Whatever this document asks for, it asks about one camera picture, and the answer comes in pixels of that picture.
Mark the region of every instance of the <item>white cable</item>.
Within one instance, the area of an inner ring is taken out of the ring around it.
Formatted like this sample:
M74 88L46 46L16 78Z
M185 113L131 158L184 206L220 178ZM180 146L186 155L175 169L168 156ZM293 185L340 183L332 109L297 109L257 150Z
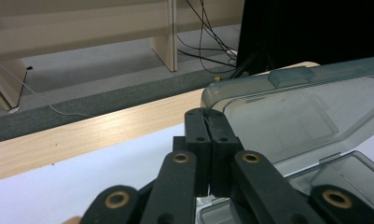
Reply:
M32 88L30 88L26 83L24 83L22 80L20 80L18 77L16 77L12 72L10 72L8 69L6 69L1 63L0 63L0 67L4 71L6 71L8 74L10 74L12 77L14 77L16 80L18 80L21 83L21 85L23 85L25 88L27 88L27 90L29 90L32 94L34 94L35 96L40 98L46 105L48 105L56 113L61 114L61 115L65 115L65 116L82 116L82 117L87 117L87 118L93 118L93 116L91 116L91 115L86 115L86 114L81 114L81 113L65 113L65 112L62 112L62 111L56 109L43 96L41 96L38 93L36 93L35 91L33 91Z

